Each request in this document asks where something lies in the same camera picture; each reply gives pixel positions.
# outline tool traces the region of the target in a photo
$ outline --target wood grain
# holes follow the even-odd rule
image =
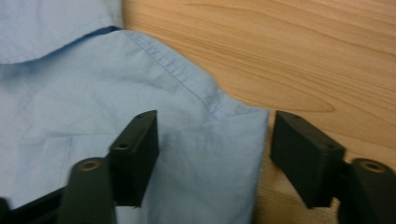
[[[348,161],[396,169],[394,0],[124,0],[123,17],[234,98],[303,116],[344,145]],[[337,202],[305,209],[266,152],[253,222],[336,223]]]

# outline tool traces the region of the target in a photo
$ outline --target shirt collar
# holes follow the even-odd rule
[[[120,0],[0,1],[0,64],[41,58],[107,27],[122,27]]]

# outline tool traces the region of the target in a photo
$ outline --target wrinkled fabric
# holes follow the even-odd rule
[[[0,3],[0,197],[15,208],[63,187],[74,163],[157,110],[160,156],[142,208],[118,208],[119,223],[249,223],[268,111],[121,30],[119,1],[82,2]]]

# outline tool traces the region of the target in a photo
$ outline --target screw hole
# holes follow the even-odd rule
[[[99,161],[86,161],[79,166],[79,169],[81,171],[91,171],[98,168],[100,164]]]
[[[121,143],[120,145],[119,145],[119,148],[120,149],[125,149],[125,148],[127,148],[128,147],[128,144],[125,144],[125,143]]]
[[[379,163],[372,162],[372,161],[363,161],[361,162],[361,167],[366,170],[376,172],[376,173],[385,173],[385,168]]]

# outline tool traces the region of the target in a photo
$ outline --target black mount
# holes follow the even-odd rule
[[[14,210],[0,198],[0,223],[117,223],[114,206],[141,205],[158,155],[157,111],[149,111],[128,124],[105,158],[76,163],[66,187]]]
[[[340,201],[341,224],[396,224],[396,176],[368,159],[344,162],[346,150],[305,119],[276,111],[271,159],[308,208]]]

